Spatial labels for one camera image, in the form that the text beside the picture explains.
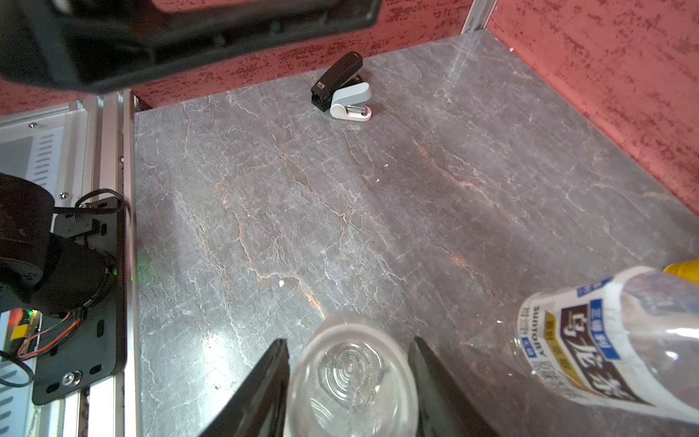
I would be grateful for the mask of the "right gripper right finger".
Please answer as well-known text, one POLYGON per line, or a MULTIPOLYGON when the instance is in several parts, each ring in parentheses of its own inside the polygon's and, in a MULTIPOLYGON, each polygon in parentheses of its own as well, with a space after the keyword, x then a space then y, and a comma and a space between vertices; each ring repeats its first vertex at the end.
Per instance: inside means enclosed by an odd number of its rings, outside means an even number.
POLYGON ((421 337, 409 347, 419 415, 417 436, 496 436, 497 433, 421 337))

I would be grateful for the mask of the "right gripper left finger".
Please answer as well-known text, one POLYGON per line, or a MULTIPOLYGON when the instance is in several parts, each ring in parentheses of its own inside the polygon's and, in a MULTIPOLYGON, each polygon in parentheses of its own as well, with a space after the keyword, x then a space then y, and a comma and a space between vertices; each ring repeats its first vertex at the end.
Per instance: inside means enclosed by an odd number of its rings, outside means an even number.
POLYGON ((289 387, 287 341, 269 346, 238 391, 201 434, 277 437, 284 434, 289 387))

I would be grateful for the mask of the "clear bottle green label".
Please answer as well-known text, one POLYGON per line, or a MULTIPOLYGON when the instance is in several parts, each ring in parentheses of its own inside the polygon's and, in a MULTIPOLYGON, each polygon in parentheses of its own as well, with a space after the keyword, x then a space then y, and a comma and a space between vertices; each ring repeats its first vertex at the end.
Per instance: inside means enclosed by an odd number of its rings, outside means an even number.
POLYGON ((413 436, 419 402, 402 346, 354 311, 315 331, 297 360, 287 400, 293 436, 413 436))

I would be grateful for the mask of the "small clear bottle white label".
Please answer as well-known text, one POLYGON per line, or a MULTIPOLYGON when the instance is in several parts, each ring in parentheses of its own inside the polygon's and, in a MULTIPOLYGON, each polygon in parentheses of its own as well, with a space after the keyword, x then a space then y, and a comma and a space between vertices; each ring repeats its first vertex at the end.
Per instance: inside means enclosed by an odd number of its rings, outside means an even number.
POLYGON ((646 266, 540 291, 468 342, 582 405, 698 422, 698 284, 646 266))

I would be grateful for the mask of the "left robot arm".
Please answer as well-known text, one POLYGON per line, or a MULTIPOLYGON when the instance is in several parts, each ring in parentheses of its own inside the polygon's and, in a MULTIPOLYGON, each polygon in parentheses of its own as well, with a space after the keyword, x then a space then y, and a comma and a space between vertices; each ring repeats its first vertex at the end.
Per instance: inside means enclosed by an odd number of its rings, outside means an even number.
MULTIPOLYGON (((1 74, 25 85, 118 91, 251 52, 372 27, 377 1, 248 1, 166 12, 151 1, 5 1, 1 74)), ((118 259, 51 231, 40 185, 1 177, 1 308, 63 314, 109 293, 118 259)))

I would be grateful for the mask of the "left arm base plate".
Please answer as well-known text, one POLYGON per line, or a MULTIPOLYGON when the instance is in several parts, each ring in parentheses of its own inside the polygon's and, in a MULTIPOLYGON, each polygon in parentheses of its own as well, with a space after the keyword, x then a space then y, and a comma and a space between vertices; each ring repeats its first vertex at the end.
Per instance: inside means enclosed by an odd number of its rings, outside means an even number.
POLYGON ((56 216, 45 276, 32 402, 47 405, 123 370, 127 358, 126 204, 105 189, 56 216))

